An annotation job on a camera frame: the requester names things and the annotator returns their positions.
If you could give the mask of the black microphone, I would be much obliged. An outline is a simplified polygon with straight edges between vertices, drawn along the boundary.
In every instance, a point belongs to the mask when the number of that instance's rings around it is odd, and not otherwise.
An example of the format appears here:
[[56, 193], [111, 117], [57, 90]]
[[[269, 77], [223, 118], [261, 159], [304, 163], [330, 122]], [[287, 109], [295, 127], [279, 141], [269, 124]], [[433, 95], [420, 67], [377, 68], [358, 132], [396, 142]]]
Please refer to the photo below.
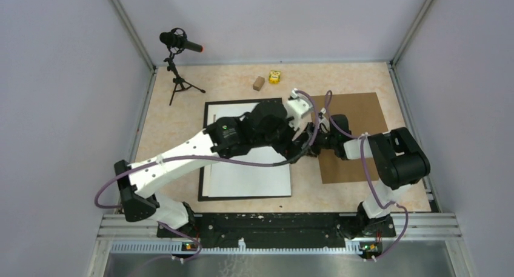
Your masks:
[[204, 50], [202, 45], [189, 41], [186, 32], [179, 27], [160, 33], [159, 40], [170, 53], [181, 53], [184, 50], [201, 53]]

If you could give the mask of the black tripod stand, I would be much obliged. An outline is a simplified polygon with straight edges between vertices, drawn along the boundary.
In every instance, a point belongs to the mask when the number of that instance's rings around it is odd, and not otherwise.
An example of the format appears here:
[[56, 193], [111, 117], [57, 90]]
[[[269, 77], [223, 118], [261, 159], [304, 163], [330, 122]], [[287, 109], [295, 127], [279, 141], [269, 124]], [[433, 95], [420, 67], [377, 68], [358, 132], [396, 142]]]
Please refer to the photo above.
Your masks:
[[178, 72], [178, 69], [176, 68], [176, 64], [174, 63], [173, 59], [175, 56], [179, 54], [179, 52], [173, 52], [169, 51], [168, 57], [166, 57], [163, 61], [168, 64], [166, 67], [168, 72], [172, 72], [174, 74], [174, 78], [172, 79], [172, 83], [174, 83], [174, 88], [172, 91], [172, 95], [169, 101], [169, 106], [172, 105], [173, 100], [175, 98], [175, 95], [179, 92], [184, 92], [187, 90], [190, 90], [191, 88], [194, 88], [201, 93], [206, 93], [206, 91], [202, 88], [199, 88], [198, 86], [195, 86], [194, 84], [191, 84], [190, 82], [186, 81]]

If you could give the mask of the cat photo print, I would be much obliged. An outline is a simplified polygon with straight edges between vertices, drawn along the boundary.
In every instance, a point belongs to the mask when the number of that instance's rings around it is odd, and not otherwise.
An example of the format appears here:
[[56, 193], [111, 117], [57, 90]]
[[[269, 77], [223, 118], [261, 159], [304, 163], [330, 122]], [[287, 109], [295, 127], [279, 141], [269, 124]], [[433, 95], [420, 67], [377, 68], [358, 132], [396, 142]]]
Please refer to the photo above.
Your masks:
[[[265, 100], [215, 101], [205, 103], [204, 125], [225, 116], [250, 112]], [[290, 166], [254, 167], [226, 162], [201, 169], [198, 201], [258, 198], [288, 198], [292, 195]]]

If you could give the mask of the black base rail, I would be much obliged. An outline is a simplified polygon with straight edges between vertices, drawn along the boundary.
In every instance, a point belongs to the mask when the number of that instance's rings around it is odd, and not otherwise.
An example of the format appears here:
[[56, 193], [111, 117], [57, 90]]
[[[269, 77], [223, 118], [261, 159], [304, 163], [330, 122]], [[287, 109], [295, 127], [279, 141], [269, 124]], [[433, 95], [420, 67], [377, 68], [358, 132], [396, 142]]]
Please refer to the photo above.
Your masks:
[[203, 249], [321, 249], [344, 247], [351, 239], [394, 238], [392, 217], [360, 223], [354, 213], [204, 213], [173, 233], [163, 225], [159, 238], [185, 234]]

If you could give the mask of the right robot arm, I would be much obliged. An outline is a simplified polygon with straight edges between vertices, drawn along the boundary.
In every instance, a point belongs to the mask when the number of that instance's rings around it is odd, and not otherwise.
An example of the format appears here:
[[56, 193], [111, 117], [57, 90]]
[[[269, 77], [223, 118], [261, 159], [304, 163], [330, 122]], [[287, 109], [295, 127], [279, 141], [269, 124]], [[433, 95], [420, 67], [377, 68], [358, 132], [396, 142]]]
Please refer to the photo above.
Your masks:
[[370, 188], [369, 196], [359, 203], [356, 215], [341, 231], [348, 238], [371, 236], [387, 228], [390, 212], [401, 196], [430, 173], [430, 163], [421, 147], [405, 127], [374, 135], [352, 135], [346, 115], [323, 117], [309, 156], [331, 150], [342, 160], [362, 162]]

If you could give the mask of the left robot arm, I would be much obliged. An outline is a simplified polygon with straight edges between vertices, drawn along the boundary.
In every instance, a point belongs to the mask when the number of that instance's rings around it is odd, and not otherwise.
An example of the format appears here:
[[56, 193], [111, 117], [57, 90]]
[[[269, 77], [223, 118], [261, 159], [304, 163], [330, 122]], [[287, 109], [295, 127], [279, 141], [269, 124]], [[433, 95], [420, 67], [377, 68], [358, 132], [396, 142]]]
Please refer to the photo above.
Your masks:
[[[253, 167], [292, 164], [312, 144], [312, 132], [300, 144], [293, 142], [302, 120], [316, 111], [308, 99], [290, 98], [286, 103], [264, 101], [239, 116], [221, 117], [185, 143], [146, 161], [133, 163], [118, 174], [121, 207], [127, 222], [151, 219], [170, 227], [179, 236], [194, 229], [194, 212], [185, 202], [158, 196], [166, 184], [194, 170], [226, 162]], [[284, 157], [281, 162], [255, 163], [239, 159], [251, 150], [271, 147]]]

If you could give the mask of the small wooden block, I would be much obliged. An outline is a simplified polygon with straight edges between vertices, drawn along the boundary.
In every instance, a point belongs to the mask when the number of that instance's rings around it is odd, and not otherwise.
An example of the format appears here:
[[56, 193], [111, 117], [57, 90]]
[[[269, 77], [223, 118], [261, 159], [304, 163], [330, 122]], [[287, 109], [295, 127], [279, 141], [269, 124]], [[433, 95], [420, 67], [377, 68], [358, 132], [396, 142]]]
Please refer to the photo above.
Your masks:
[[264, 84], [265, 84], [265, 78], [258, 76], [255, 79], [255, 81], [252, 85], [252, 88], [259, 92], [262, 89], [262, 87], [264, 86]]

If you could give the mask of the brown cardboard backing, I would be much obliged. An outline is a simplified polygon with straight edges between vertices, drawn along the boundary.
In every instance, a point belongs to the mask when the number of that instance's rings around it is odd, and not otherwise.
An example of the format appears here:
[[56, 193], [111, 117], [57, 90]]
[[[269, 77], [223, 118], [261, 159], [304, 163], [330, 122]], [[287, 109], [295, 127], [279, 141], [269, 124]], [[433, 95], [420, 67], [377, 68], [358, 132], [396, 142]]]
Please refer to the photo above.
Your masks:
[[[386, 121], [376, 93], [354, 93], [333, 95], [329, 104], [332, 116], [346, 115], [349, 130], [354, 136], [365, 132], [370, 135], [387, 132]], [[317, 157], [323, 184], [365, 182], [362, 161], [342, 160], [333, 150], [321, 150]]]

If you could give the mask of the yellow owl toy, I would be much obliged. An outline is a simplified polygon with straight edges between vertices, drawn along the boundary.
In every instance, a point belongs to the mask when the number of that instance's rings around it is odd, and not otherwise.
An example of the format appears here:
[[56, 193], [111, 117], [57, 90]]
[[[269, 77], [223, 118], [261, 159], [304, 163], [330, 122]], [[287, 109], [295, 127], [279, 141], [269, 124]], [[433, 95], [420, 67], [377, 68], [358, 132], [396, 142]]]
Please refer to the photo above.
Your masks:
[[281, 71], [271, 70], [269, 72], [269, 83], [270, 84], [279, 84], [280, 81], [281, 81]]

